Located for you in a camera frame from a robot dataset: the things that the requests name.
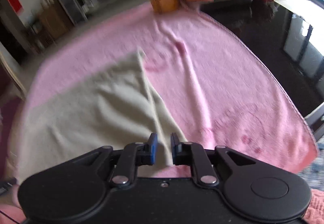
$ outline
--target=silver rivet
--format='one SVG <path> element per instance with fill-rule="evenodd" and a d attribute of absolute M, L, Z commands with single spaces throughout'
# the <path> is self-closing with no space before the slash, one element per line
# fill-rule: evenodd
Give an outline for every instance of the silver rivet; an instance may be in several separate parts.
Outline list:
<path fill-rule="evenodd" d="M 200 181 L 205 184 L 214 184 L 217 182 L 217 178 L 214 176 L 203 176 L 201 177 Z"/>
<path fill-rule="evenodd" d="M 126 184 L 129 179 L 128 177 L 126 176 L 115 176 L 112 181 L 115 183 L 115 184 L 118 184 L 118 185 L 121 185 L 121 184 Z"/>
<path fill-rule="evenodd" d="M 161 187 L 168 187 L 168 186 L 169 186 L 169 184 L 167 182 L 161 183 Z"/>

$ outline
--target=pink tablecloth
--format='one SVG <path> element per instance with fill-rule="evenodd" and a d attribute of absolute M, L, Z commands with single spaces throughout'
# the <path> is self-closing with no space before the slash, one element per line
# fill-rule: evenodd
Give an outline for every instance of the pink tablecloth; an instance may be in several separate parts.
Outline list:
<path fill-rule="evenodd" d="M 291 172 L 316 157 L 312 133 L 269 70 L 229 30 L 187 9 L 155 15 L 144 4 L 77 38 L 43 63 L 25 113 L 139 47 L 150 82 L 190 141 Z"/>

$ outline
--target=beige blanket on chair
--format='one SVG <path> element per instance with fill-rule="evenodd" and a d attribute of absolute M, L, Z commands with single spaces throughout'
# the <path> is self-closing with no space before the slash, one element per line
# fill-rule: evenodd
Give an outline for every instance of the beige blanket on chair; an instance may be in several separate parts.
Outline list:
<path fill-rule="evenodd" d="M 104 145 L 114 150 L 146 142 L 158 133 L 155 167 L 150 176 L 172 164 L 170 134 L 186 141 L 160 96 L 145 76 L 143 52 L 129 55 L 74 88 L 33 109 L 25 117 L 17 178 L 29 176 Z"/>

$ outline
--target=triangular cutout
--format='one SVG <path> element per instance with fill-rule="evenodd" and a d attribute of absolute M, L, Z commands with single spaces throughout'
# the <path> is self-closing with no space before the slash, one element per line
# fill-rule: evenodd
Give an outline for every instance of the triangular cutout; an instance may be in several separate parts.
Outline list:
<path fill-rule="evenodd" d="M 254 165 L 255 162 L 244 157 L 244 156 L 240 156 L 237 153 L 234 152 L 227 152 L 228 156 L 234 161 L 234 163 L 236 163 L 238 166 L 247 166 L 247 165 Z"/>

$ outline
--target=black glossy table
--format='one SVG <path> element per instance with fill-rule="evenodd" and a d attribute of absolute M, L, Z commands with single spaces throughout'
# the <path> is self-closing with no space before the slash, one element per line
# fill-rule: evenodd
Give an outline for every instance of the black glossy table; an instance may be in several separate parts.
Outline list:
<path fill-rule="evenodd" d="M 324 101 L 324 33 L 275 2 L 205 12 L 268 67 L 304 117 Z M 321 124 L 317 121 L 313 129 Z"/>

